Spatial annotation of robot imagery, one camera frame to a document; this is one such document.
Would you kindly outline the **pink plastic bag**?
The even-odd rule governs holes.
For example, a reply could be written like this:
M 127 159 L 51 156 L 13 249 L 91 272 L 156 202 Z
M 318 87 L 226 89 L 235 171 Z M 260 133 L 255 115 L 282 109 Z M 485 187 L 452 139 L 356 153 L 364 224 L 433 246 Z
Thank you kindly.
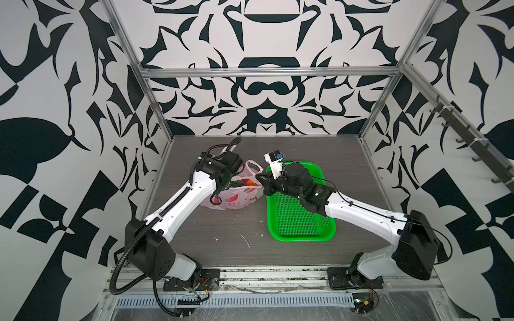
M 255 203 L 264 193 L 264 187 L 256 179 L 256 175 L 262 172 L 263 168 L 258 163 L 246 161 L 242 172 L 232 178 L 228 189 L 221 191 L 213 201 L 208 196 L 200 205 L 214 210 L 237 210 Z M 245 179 L 259 183 L 260 186 L 245 186 Z

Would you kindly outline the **green plastic basket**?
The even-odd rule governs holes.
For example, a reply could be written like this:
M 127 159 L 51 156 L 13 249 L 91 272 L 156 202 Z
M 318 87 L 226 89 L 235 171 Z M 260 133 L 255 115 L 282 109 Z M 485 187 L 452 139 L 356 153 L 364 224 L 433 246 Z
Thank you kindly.
M 301 200 L 280 191 L 270 194 L 273 181 L 271 169 L 259 178 L 267 200 L 267 218 L 270 235 L 280 242 L 328 242 L 336 234 L 335 220 L 305 209 Z

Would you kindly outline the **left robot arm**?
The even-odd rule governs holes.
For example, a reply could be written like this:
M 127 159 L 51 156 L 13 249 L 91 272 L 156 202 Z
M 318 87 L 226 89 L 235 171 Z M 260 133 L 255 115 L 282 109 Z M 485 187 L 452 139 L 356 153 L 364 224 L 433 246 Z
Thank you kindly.
M 187 182 L 174 196 L 143 220 L 132 219 L 126 225 L 128 262 L 155 281 L 163 278 L 188 281 L 199 263 L 176 254 L 170 243 L 202 201 L 228 188 L 241 166 L 240 156 L 230 151 L 218 158 L 199 157 Z

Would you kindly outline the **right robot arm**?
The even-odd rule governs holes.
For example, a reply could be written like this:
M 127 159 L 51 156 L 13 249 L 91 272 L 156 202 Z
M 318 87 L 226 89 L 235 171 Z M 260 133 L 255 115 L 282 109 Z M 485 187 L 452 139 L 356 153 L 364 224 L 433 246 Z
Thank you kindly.
M 272 165 L 269 172 L 256 177 L 267 196 L 281 193 L 295 198 L 310 213 L 353 224 L 389 243 L 356 255 L 353 274 L 367 280 L 398 274 L 418 280 L 431 278 L 440 241 L 424 214 L 391 212 L 353 199 L 335 184 L 313 177 L 300 163 Z

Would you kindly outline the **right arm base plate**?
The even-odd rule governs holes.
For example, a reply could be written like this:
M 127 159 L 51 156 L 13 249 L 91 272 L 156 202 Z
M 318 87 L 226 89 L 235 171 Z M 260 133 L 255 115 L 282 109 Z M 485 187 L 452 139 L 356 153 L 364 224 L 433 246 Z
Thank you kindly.
M 384 285 L 382 277 L 369 280 L 350 268 L 328 268 L 327 277 L 332 290 L 382 289 Z

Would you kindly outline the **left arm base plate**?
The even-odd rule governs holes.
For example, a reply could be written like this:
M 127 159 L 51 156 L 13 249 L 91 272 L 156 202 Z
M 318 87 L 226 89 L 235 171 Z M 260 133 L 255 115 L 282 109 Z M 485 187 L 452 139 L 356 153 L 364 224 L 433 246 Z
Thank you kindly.
M 196 270 L 187 281 L 170 278 L 165 281 L 163 290 L 165 292 L 216 290 L 220 284 L 220 272 L 220 269 L 201 269 Z

